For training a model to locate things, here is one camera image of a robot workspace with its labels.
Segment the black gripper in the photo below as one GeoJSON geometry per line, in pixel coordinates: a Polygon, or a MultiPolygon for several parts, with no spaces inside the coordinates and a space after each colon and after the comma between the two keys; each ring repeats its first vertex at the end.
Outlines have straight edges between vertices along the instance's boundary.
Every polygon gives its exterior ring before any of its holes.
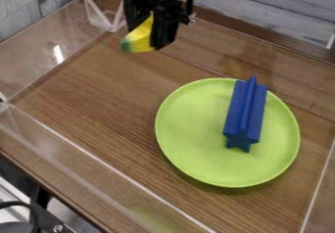
{"type": "Polygon", "coordinates": [[[174,40],[178,23],[189,24],[194,0],[122,0],[126,28],[132,31],[153,12],[150,46],[160,50],[174,40]]]}

